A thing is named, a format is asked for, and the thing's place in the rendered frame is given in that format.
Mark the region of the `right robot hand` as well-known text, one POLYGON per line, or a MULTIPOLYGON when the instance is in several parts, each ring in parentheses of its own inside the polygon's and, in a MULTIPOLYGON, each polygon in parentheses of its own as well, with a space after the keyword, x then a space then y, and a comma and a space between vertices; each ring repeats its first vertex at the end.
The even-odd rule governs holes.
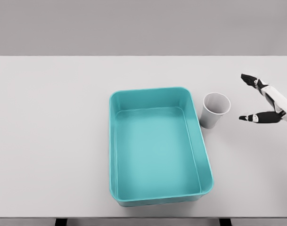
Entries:
POLYGON ((239 119, 257 124, 278 123, 281 120, 287 122, 287 98, 284 97, 273 86, 265 83, 261 79, 241 74, 241 79, 246 85, 256 89, 266 101, 273 107, 273 111, 254 113, 250 115, 241 115, 239 119))

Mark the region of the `teal plastic basket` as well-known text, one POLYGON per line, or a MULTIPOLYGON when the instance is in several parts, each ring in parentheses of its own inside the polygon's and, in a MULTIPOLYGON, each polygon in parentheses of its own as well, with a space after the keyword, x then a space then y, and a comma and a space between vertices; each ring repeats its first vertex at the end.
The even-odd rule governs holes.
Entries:
POLYGON ((123 207, 190 202, 213 173, 191 93, 121 90, 109 99, 109 190, 123 207))

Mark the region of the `white paper cup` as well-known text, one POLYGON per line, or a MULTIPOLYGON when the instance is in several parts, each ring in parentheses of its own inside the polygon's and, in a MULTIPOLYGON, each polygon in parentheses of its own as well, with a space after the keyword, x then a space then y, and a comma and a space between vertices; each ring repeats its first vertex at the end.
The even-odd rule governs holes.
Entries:
POLYGON ((205 129, 212 129, 230 109, 230 100, 224 94, 218 92, 208 93, 203 98, 203 109, 199 120, 200 125, 205 129))

